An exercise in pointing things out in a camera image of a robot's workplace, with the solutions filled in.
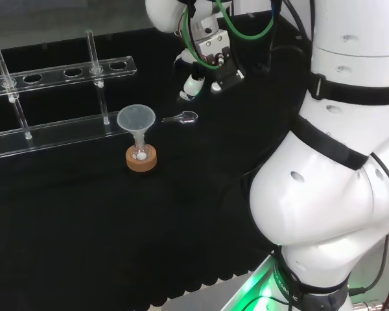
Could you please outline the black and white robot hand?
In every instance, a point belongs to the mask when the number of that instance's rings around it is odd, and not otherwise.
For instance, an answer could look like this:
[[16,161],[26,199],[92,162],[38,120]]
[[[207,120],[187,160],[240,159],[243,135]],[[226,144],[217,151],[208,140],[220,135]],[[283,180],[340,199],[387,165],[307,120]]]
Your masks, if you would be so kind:
[[[238,68],[230,49],[230,37],[227,31],[218,30],[215,34],[195,42],[196,51],[203,57],[204,62],[212,66],[218,66],[212,70],[212,83],[210,90],[213,94],[219,94],[244,81],[245,75]],[[175,64],[188,64],[192,66],[189,75],[179,97],[185,101],[196,98],[204,86],[206,80],[206,68],[198,64],[189,49],[184,49],[175,59]]]

